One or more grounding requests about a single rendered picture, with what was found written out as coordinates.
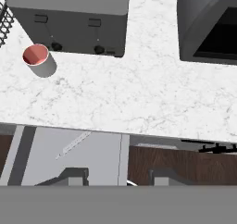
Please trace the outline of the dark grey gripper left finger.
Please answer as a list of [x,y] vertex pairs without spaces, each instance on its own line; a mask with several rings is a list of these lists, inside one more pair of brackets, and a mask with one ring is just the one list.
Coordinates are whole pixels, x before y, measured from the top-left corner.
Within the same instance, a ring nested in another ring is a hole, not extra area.
[[57,177],[38,183],[38,186],[88,186],[88,168],[65,168]]

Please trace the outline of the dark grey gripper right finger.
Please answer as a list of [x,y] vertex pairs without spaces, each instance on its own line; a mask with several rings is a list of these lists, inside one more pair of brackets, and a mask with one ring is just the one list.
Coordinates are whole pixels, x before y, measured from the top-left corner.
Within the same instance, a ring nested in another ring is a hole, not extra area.
[[148,180],[151,186],[185,186],[195,185],[194,181],[187,180],[172,169],[149,169]]

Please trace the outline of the brown wooden cabinet front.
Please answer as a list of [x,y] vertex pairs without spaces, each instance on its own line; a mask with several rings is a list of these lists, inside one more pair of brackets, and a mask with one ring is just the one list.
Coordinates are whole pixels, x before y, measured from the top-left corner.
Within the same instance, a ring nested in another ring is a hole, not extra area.
[[148,185],[150,169],[172,169],[197,184],[237,185],[237,156],[131,146],[128,180]]

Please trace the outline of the white cup with red inside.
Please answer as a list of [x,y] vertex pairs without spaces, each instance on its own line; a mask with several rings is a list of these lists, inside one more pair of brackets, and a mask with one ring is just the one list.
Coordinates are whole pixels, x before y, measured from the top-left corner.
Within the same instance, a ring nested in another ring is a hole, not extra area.
[[27,47],[22,59],[29,69],[40,78],[48,78],[56,72],[56,62],[48,48],[43,44]]

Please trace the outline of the grey four-slot toaster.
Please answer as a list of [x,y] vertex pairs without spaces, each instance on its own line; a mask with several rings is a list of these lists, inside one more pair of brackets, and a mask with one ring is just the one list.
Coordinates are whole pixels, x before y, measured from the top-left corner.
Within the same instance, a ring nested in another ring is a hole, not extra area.
[[51,51],[122,57],[129,0],[7,0],[35,44]]

